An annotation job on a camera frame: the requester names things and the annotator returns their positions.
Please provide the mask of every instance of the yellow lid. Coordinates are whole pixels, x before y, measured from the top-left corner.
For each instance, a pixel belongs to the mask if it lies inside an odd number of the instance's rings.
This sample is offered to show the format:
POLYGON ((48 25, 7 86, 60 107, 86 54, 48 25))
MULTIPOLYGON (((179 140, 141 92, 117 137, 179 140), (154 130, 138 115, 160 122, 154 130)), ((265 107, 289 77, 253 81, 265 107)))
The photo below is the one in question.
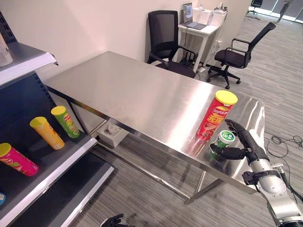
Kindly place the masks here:
POLYGON ((5 156, 9 153, 11 145, 9 143, 0 144, 0 157, 5 156))
POLYGON ((238 101, 237 96, 230 91, 220 90, 217 91, 214 96, 219 102, 225 105, 234 105, 238 101))
POLYGON ((56 106, 51 110, 51 114, 52 115, 61 115, 64 114, 64 112, 66 111, 66 108, 62 105, 56 106))
POLYGON ((35 117, 29 123, 30 127, 32 128, 39 128, 41 125, 47 122, 45 117, 35 117))

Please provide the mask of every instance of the red chip can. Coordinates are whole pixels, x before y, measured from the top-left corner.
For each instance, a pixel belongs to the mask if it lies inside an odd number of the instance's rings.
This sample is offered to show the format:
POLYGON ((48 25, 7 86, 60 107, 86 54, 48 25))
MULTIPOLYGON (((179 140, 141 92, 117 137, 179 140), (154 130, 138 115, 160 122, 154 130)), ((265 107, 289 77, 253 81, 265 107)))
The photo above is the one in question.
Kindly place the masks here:
POLYGON ((238 98, 234 93, 225 90, 217 91, 199 126, 197 137, 201 140, 209 140, 237 101, 238 98))

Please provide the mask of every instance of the table top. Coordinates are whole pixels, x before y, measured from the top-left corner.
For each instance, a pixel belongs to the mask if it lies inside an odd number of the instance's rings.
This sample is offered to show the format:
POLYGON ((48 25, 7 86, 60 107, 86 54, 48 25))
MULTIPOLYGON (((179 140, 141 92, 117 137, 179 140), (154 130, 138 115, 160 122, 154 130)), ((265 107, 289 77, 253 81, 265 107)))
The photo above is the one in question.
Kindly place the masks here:
MULTIPOLYGON (((180 28, 182 31, 185 31, 187 27, 183 25, 178 25, 178 28, 180 28)), ((193 29, 193 28, 188 28, 187 32, 194 34, 194 35, 211 35, 214 33, 219 27, 214 26, 214 25, 207 25, 201 30, 193 29)))
MULTIPOLYGON (((242 173, 250 170, 246 159, 216 162, 209 143, 197 139, 196 131, 217 90, 222 88, 191 79, 131 58, 106 52, 45 81, 50 91, 110 118, 122 128, 136 132, 154 145, 181 157, 216 177, 244 190, 242 173)), ((264 134, 264 106, 236 93, 239 100, 229 119, 264 134)), ((223 123, 216 131, 227 129, 223 123)), ((239 140, 234 143, 242 147, 239 140)))

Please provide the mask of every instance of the pink chip can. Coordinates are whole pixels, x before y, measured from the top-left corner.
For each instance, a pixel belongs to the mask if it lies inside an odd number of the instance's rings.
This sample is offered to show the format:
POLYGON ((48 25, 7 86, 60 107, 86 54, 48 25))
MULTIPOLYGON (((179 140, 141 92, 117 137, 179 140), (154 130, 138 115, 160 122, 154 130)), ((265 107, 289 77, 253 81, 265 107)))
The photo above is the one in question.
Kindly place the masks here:
POLYGON ((9 143, 0 144, 0 161, 23 173, 25 176, 35 175, 39 167, 14 149, 9 143))

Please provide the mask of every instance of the tissue box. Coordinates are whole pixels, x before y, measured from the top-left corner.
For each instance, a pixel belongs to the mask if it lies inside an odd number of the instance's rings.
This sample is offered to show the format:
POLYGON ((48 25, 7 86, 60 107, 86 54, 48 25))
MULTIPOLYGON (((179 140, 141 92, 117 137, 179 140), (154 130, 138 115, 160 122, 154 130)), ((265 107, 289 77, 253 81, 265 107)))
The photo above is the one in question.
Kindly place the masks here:
POLYGON ((97 131, 97 134, 102 141, 116 147, 127 136, 128 131, 107 122, 97 131))
POLYGON ((193 21, 208 25, 212 11, 204 9, 199 13, 199 8, 193 8, 193 21))

